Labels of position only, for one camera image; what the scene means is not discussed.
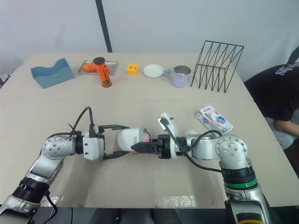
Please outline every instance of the white plate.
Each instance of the white plate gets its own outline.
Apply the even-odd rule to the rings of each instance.
[[[150,78],[158,78],[164,72],[164,68],[158,64],[149,64],[143,68],[143,73]]]

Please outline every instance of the black wire rack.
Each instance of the black wire rack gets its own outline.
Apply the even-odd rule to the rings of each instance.
[[[227,92],[240,61],[244,46],[205,41],[195,65],[191,86],[194,81],[198,88],[208,87],[218,92]]]

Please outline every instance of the beige table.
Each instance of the beige table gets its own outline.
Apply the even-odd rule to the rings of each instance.
[[[119,65],[112,87],[101,87],[97,76],[80,75],[86,59],[103,56]],[[150,79],[142,68],[150,63],[165,69],[186,64],[192,69],[197,54],[33,54],[0,90],[0,203],[11,194],[52,133],[69,131],[86,107],[97,125],[146,127],[156,137],[165,133],[157,122],[170,113],[182,133],[206,128],[195,119],[198,109],[213,105],[233,125],[232,134],[249,147],[257,179],[271,206],[299,204],[299,181],[256,104],[235,74],[227,93],[194,87],[175,88],[166,78]],[[30,68],[52,66],[65,57],[75,79],[42,89]],[[138,76],[128,76],[129,63],[139,65]],[[88,130],[85,115],[78,129]],[[118,150],[118,131],[107,130],[106,149]],[[199,161],[218,168],[217,161]],[[223,208],[226,199],[221,174],[194,167],[184,157],[161,160],[155,155],[128,154],[110,161],[88,161],[82,155],[65,159],[51,188],[59,206],[71,207],[198,207]]]

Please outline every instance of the metal mug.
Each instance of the metal mug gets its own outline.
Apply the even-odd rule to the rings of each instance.
[[[184,65],[178,65],[174,67],[173,71],[172,84],[178,88],[184,87],[189,81],[191,69]]]

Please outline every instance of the product package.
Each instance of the product package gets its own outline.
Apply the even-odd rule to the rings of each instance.
[[[233,129],[231,123],[216,111],[211,105],[199,110],[201,113],[196,114],[196,118],[200,120],[209,130],[217,130],[225,134]]]

